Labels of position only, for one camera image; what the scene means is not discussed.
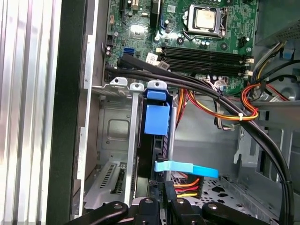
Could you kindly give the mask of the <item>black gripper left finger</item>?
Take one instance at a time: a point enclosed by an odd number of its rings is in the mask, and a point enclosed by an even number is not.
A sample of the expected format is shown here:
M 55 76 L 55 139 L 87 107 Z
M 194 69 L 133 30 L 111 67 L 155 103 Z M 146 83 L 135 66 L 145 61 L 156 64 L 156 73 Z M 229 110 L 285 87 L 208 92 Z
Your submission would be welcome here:
M 159 184 L 151 180 L 148 183 L 148 195 L 135 198 L 131 206 L 113 201 L 92 210 L 67 225 L 159 225 L 160 200 Z

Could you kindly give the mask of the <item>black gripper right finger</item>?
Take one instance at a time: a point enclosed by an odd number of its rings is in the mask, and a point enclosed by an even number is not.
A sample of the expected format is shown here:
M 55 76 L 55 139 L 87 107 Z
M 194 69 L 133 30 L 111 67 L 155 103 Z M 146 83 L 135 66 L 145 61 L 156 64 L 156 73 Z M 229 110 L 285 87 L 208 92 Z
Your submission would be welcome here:
M 168 225 L 266 225 L 253 216 L 219 202 L 205 203 L 202 208 L 177 197 L 172 181 L 164 182 Z

